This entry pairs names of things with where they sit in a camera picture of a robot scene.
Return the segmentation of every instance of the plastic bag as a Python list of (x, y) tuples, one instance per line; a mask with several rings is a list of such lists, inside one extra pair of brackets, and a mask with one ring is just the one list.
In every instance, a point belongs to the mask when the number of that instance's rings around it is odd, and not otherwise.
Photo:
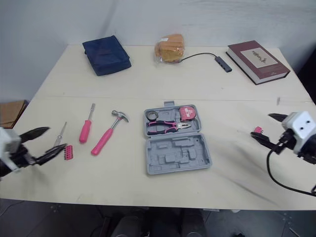
[(184, 40), (181, 34), (164, 36), (155, 45), (157, 61), (165, 63), (179, 63), (184, 54)]

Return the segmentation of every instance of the wooden table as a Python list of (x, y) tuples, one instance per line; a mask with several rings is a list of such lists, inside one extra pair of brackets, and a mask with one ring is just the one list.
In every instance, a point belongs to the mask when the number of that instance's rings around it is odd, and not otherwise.
[[(132, 67), (97, 77), (81, 45), (69, 45), (23, 113), (15, 130), (23, 133), (39, 126), (51, 129), (26, 143), (41, 155), (51, 148), (65, 121), (62, 142), (74, 146), (74, 159), (60, 154), (43, 166), (22, 168), (0, 182), (0, 197), (35, 201), (104, 205), (176, 206), (218, 209), (316, 209), (316, 199), (275, 184), (266, 170), (268, 149), (249, 133), (261, 126), (276, 142), (283, 132), (268, 113), (309, 111), (316, 107), (294, 72), (285, 79), (255, 86), (227, 57), (225, 47), (187, 47), (186, 54), (212, 52), (233, 69), (225, 71), (209, 55), (183, 63), (157, 64), (153, 47), (124, 47)], [(290, 67), (279, 49), (269, 49)], [(143, 111), (176, 105), (196, 105), (213, 165), (210, 169), (150, 176), (146, 173)], [(90, 136), (78, 141), (83, 122), (96, 103)], [(115, 118), (111, 110), (125, 112), (99, 156), (91, 149)], [(284, 184), (310, 190), (316, 167), (285, 150), (271, 158), (274, 176)]]

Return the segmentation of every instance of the claw hammer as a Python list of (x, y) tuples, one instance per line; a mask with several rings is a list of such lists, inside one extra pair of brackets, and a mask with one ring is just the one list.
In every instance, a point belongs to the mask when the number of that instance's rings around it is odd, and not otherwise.
[(104, 145), (107, 143), (109, 138), (112, 136), (114, 128), (119, 123), (119, 121), (121, 121), (122, 119), (125, 119), (126, 122), (129, 122), (126, 114), (124, 114), (123, 112), (118, 112), (116, 110), (113, 110), (112, 115), (115, 115), (118, 118), (117, 118), (117, 120), (115, 120), (115, 122), (112, 124), (112, 126), (103, 134), (103, 136), (101, 137), (98, 144), (92, 149), (91, 154), (93, 154), (95, 156), (100, 153), (100, 151), (102, 150)]

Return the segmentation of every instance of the screwdriver handle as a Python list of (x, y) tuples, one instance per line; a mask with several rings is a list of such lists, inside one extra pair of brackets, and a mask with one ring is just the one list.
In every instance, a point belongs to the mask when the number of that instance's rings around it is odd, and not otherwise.
[(93, 150), (91, 151), (91, 154), (93, 155), (98, 155), (100, 153), (100, 151), (102, 150), (102, 148), (104, 147), (104, 145), (106, 144), (106, 142), (109, 140), (109, 138), (112, 136), (114, 129), (109, 128), (101, 137), (100, 141), (98, 142), (98, 144), (93, 148)]
[(85, 143), (88, 140), (90, 127), (91, 127), (91, 121), (90, 120), (84, 121), (84, 125), (82, 127), (80, 137), (79, 137), (79, 141), (81, 143)]

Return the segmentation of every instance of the red book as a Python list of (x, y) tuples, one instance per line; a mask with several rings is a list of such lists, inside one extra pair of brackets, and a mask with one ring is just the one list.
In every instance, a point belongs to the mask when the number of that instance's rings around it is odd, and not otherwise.
[(286, 77), (290, 70), (257, 41), (228, 45), (227, 54), (256, 84)]

